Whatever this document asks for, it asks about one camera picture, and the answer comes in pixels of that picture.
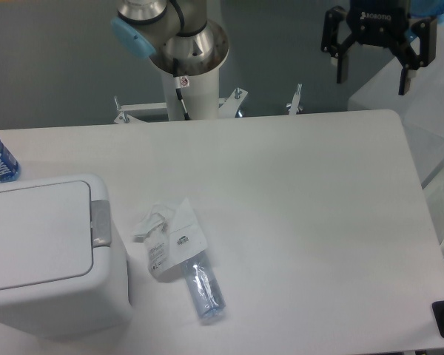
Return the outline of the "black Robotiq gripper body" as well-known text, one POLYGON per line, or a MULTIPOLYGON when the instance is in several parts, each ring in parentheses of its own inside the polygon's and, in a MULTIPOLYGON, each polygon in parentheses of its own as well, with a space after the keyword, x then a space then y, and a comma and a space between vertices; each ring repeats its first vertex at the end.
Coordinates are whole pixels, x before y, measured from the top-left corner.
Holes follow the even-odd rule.
POLYGON ((350 1, 346 17, 354 41, 374 47, 406 42, 410 1, 350 1))

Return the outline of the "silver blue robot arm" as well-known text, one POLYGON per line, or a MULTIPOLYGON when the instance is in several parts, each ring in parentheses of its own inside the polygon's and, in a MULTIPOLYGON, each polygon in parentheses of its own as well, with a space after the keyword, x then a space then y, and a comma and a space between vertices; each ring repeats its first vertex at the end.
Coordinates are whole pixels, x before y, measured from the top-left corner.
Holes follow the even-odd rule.
MULTIPOLYGON (((399 94, 405 95, 409 75, 427 67, 437 52, 437 19, 413 18, 409 1, 351 1, 350 8, 327 10, 321 50, 337 61, 337 82, 348 74, 348 52, 355 44, 390 50, 402 66, 399 94)), ((205 1, 119 1, 111 27, 135 56, 151 58, 173 38, 191 38, 208 26, 205 1)))

